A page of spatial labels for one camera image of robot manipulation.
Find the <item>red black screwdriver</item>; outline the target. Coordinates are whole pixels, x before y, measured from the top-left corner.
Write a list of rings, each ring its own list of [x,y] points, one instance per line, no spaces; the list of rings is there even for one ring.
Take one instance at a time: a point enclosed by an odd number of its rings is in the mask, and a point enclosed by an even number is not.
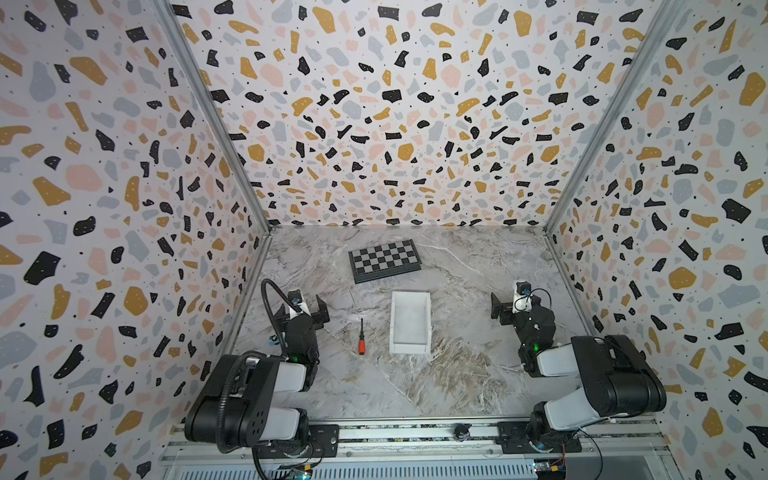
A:
[[[364,319],[360,319],[359,338],[358,338],[358,354],[363,356],[366,353],[366,341],[364,331]]]

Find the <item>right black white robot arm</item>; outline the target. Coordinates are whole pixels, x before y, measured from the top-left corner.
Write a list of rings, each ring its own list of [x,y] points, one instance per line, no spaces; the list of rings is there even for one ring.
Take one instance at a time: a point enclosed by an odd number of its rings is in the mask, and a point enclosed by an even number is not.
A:
[[[550,449],[587,426],[666,407],[661,381],[627,336],[573,336],[557,346],[554,312],[541,305],[528,283],[518,285],[511,302],[495,294],[490,299],[491,318],[512,327],[518,337],[518,356],[526,373],[580,381],[573,392],[534,406],[525,429],[534,446]]]

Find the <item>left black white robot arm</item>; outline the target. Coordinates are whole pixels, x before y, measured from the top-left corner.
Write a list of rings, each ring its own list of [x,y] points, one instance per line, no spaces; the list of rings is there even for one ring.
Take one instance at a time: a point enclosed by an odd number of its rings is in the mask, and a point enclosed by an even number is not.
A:
[[[275,406],[273,397],[311,388],[320,364],[317,331],[330,316],[321,298],[314,312],[298,290],[288,300],[272,314],[285,351],[222,356],[184,420],[188,441],[222,453],[253,449],[265,458],[296,458],[314,448],[306,411]]]

